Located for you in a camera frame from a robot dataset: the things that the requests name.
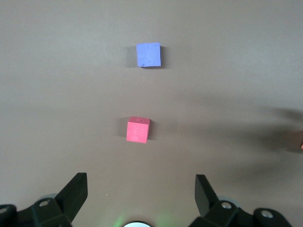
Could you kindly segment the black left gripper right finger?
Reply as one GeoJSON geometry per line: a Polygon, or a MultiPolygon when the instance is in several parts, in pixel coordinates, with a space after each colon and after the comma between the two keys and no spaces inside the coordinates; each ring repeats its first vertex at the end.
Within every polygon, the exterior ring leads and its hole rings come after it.
{"type": "Polygon", "coordinates": [[[288,220],[276,210],[255,209],[245,212],[234,203],[220,200],[205,175],[196,175],[195,201],[200,216],[191,227],[291,227],[288,220]]]}

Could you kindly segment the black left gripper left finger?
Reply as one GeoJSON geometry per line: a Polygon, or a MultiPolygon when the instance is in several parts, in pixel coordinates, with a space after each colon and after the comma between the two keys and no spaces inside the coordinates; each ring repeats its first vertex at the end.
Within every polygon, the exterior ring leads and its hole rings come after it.
{"type": "Polygon", "coordinates": [[[13,204],[0,206],[2,227],[71,227],[88,197],[86,173],[77,173],[55,196],[44,197],[17,211],[13,204]]]}

